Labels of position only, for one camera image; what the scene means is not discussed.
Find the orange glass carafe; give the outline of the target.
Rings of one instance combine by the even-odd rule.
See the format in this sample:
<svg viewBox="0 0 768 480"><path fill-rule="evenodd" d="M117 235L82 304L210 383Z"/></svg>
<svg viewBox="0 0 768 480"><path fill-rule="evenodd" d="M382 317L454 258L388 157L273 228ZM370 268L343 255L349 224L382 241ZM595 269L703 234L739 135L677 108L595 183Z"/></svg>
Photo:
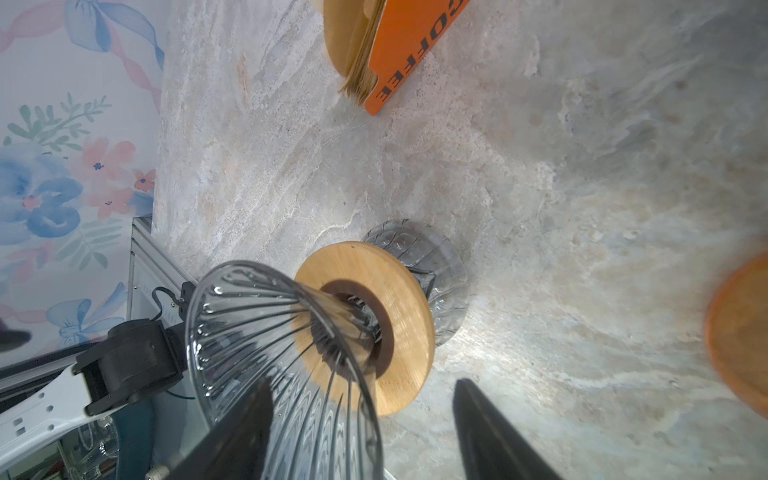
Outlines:
<svg viewBox="0 0 768 480"><path fill-rule="evenodd" d="M726 386L767 416L767 255L731 274L712 297L705 316L705 344Z"/></svg>

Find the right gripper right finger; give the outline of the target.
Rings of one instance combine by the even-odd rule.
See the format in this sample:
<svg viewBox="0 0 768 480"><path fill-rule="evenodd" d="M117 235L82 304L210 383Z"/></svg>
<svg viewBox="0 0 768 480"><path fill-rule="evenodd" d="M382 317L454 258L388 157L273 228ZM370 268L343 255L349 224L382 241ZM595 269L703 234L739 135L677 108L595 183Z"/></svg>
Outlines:
<svg viewBox="0 0 768 480"><path fill-rule="evenodd" d="M456 381L452 407L468 479L561 479L472 380Z"/></svg>

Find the coffee filter pack orange clip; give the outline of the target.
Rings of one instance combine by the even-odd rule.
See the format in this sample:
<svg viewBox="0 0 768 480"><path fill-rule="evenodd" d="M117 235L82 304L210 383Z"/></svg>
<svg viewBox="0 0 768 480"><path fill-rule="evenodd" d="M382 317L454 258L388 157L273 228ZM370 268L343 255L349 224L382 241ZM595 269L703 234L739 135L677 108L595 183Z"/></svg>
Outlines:
<svg viewBox="0 0 768 480"><path fill-rule="evenodd" d="M340 92L377 115L468 6L467 0L323 0L327 56Z"/></svg>

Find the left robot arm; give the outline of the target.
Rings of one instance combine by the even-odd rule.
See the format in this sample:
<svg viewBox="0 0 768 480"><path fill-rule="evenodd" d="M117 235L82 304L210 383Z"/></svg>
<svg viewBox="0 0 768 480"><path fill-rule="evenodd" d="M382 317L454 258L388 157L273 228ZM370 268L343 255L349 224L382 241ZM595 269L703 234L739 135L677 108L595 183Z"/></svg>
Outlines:
<svg viewBox="0 0 768 480"><path fill-rule="evenodd" d="M187 369L184 324L125 321L50 383L1 414L1 468L121 408L167 391Z"/></svg>

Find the grey glass carafe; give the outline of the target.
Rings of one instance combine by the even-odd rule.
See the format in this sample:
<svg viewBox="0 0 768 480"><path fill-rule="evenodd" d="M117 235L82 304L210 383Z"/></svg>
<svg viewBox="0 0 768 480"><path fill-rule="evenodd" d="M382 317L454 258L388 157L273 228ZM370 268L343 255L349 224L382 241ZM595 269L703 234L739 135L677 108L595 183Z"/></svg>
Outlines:
<svg viewBox="0 0 768 480"><path fill-rule="evenodd" d="M469 302L469 276L448 237L425 222L402 219L371 229L363 241L391 254L414 276L430 307L436 344L448 342Z"/></svg>

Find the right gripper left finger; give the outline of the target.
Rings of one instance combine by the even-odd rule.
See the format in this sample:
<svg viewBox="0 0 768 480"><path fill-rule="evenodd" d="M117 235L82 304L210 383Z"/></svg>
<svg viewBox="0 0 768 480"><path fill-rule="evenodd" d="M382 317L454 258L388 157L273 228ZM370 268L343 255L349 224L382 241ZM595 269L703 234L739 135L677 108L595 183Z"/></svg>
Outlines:
<svg viewBox="0 0 768 480"><path fill-rule="evenodd" d="M259 479L265 468L274 405L270 381L257 380L169 477Z"/></svg>

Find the aluminium front rail frame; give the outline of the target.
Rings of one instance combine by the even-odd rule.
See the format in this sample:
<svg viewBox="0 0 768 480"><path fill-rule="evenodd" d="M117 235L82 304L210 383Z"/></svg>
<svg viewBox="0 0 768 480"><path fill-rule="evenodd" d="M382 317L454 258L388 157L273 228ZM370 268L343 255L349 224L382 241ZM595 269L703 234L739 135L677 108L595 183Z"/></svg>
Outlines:
<svg viewBox="0 0 768 480"><path fill-rule="evenodd" d="M151 217L132 222L127 320L154 319L185 341L185 323L197 282L152 237Z"/></svg>

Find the grey glass dripper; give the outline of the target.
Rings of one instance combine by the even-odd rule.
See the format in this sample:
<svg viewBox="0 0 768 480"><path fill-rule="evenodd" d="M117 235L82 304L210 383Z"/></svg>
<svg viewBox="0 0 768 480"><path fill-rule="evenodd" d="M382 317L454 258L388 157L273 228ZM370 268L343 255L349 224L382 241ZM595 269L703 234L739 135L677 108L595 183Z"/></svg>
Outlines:
<svg viewBox="0 0 768 480"><path fill-rule="evenodd" d="M230 261L196 286L185 336L210 430L251 385L269 379L274 415L259 479L383 477L374 399L381 331L359 299Z"/></svg>

